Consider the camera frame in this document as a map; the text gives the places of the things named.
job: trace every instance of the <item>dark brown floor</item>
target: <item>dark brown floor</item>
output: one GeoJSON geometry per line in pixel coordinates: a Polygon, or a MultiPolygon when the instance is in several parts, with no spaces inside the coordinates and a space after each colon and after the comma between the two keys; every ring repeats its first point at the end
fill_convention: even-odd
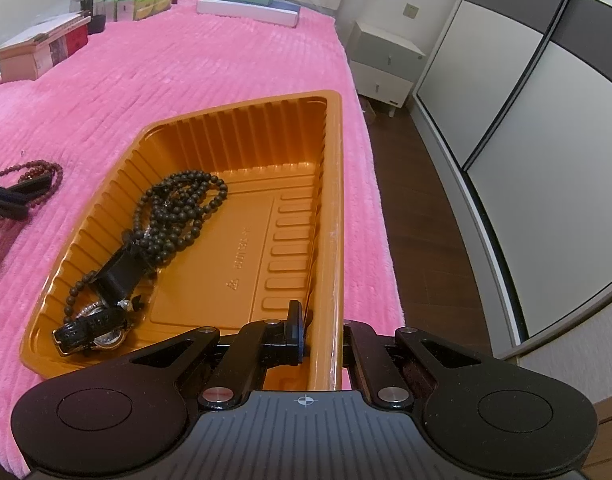
{"type": "Polygon", "coordinates": [[[406,324],[490,354],[457,222],[409,114],[372,103],[371,135],[390,254],[406,324]]]}

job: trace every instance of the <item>triangular cutout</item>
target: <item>triangular cutout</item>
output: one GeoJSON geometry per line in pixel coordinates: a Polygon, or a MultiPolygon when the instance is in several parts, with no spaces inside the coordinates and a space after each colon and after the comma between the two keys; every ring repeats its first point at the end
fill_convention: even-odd
{"type": "Polygon", "coordinates": [[[424,340],[422,345],[446,368],[461,368],[481,364],[481,361],[478,359],[461,354],[435,341],[424,340]]]}
{"type": "Polygon", "coordinates": [[[138,365],[152,366],[153,368],[166,368],[173,364],[192,344],[192,339],[185,339],[152,354],[137,357],[132,362],[138,365]]]}

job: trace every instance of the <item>wall switch plate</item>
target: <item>wall switch plate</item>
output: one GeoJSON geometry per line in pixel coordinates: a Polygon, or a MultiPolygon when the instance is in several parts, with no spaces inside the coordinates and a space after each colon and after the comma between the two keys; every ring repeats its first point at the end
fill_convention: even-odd
{"type": "Polygon", "coordinates": [[[417,12],[419,12],[419,7],[415,7],[413,4],[406,4],[406,7],[404,7],[404,16],[408,18],[415,18],[417,12]]]}

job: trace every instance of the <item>white nightstand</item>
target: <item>white nightstand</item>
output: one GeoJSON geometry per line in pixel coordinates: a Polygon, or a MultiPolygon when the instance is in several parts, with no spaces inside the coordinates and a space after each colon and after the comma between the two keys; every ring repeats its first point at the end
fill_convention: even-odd
{"type": "Polygon", "coordinates": [[[346,45],[357,93],[401,108],[423,70],[425,54],[412,42],[356,22],[346,45]]]}

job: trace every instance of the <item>bed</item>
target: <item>bed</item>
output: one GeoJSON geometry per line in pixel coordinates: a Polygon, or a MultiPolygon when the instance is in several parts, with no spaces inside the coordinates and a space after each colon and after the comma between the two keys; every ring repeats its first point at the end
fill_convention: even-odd
{"type": "Polygon", "coordinates": [[[195,12],[196,0],[106,31],[37,81],[0,84],[0,169],[44,158],[64,183],[29,222],[0,222],[0,463],[27,472],[10,412],[39,377],[19,361],[28,317],[54,259],[107,171],[145,125],[292,92],[343,97],[345,317],[391,334],[404,323],[371,144],[331,17],[296,28],[195,12]]]}

